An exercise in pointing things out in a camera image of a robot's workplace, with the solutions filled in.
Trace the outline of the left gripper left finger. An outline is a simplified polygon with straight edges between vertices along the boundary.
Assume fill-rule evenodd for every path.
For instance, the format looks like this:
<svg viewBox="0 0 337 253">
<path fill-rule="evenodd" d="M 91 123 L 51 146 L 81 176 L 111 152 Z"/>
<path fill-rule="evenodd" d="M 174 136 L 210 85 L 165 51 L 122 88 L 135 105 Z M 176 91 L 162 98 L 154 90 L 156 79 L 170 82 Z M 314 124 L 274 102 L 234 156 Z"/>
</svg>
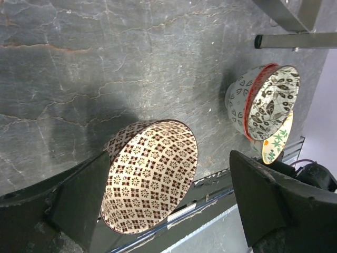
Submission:
<svg viewBox="0 0 337 253">
<path fill-rule="evenodd" d="M 53 252 L 61 233 L 88 251 L 105 191 L 106 151 L 1 196 L 1 252 Z"/>
</svg>

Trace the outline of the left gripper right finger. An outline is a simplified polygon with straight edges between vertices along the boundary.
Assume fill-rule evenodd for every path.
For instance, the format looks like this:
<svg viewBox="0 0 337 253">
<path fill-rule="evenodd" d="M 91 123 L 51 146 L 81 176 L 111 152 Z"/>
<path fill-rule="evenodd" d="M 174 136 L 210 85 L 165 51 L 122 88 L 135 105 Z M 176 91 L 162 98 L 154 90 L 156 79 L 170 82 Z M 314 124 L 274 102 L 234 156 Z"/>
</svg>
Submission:
<svg viewBox="0 0 337 253">
<path fill-rule="evenodd" d="M 230 152 L 230 172 L 246 237 L 254 252 L 336 252 L 336 193 Z"/>
</svg>

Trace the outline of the brown cross patterned bowl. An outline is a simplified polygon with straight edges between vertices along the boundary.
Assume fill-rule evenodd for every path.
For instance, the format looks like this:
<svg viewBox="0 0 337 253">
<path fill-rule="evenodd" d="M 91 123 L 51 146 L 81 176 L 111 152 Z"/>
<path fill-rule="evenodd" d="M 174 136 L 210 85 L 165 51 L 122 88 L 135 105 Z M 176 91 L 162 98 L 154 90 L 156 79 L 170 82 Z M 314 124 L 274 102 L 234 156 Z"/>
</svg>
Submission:
<svg viewBox="0 0 337 253">
<path fill-rule="evenodd" d="M 132 123 L 114 134 L 103 150 L 110 169 L 101 218 L 125 235 L 147 231 L 169 216 L 196 173 L 196 138 L 177 120 Z"/>
</svg>

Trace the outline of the stainless steel dish rack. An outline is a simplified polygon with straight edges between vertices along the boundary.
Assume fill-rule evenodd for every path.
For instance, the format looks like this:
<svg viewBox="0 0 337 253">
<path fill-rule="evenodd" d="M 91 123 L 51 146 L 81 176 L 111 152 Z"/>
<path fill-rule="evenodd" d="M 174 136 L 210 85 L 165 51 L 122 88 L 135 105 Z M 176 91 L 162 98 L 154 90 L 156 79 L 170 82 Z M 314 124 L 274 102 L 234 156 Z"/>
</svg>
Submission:
<svg viewBox="0 0 337 253">
<path fill-rule="evenodd" d="M 321 8 L 321 1 L 302 1 L 298 13 L 293 13 L 286 1 L 254 1 L 271 20 L 287 31 L 287 34 L 258 34 L 254 40 L 256 49 L 300 48 L 336 49 L 336 32 L 315 33 L 314 25 Z"/>
</svg>

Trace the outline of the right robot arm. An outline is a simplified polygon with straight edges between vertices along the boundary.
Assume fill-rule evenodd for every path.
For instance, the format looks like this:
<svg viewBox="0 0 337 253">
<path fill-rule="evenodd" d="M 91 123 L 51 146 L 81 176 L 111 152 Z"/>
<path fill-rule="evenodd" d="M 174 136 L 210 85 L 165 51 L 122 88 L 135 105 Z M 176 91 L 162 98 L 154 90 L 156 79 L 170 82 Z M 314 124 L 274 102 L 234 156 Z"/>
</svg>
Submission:
<svg viewBox="0 0 337 253">
<path fill-rule="evenodd" d="M 296 170 L 294 166 L 302 161 L 309 163 Z M 303 183 L 336 193 L 336 178 L 326 167 L 312 160 L 302 159 L 292 164 L 274 161 L 267 167 Z"/>
</svg>

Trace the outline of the yellow floral bowl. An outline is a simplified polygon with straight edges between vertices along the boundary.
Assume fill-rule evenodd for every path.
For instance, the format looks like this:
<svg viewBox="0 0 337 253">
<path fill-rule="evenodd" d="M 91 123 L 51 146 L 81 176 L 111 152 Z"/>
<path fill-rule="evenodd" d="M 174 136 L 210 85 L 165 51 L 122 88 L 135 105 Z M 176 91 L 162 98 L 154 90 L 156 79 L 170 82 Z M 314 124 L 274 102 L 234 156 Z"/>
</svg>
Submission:
<svg viewBox="0 0 337 253">
<path fill-rule="evenodd" d="M 289 138 L 293 123 L 293 110 L 290 111 L 282 126 L 263 141 L 250 140 L 251 148 L 262 158 L 265 164 L 273 163 L 283 151 Z"/>
</svg>

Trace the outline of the black leaf patterned bowl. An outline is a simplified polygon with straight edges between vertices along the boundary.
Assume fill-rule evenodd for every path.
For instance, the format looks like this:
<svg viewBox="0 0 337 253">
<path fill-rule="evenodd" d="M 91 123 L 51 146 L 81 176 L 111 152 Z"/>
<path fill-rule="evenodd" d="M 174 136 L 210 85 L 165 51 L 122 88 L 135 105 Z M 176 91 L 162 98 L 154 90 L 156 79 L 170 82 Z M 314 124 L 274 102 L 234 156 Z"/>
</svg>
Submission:
<svg viewBox="0 0 337 253">
<path fill-rule="evenodd" d="M 263 141 L 286 121 L 299 89 L 296 67 L 269 63 L 241 74 L 228 87 L 224 104 L 236 130 L 250 140 Z"/>
</svg>

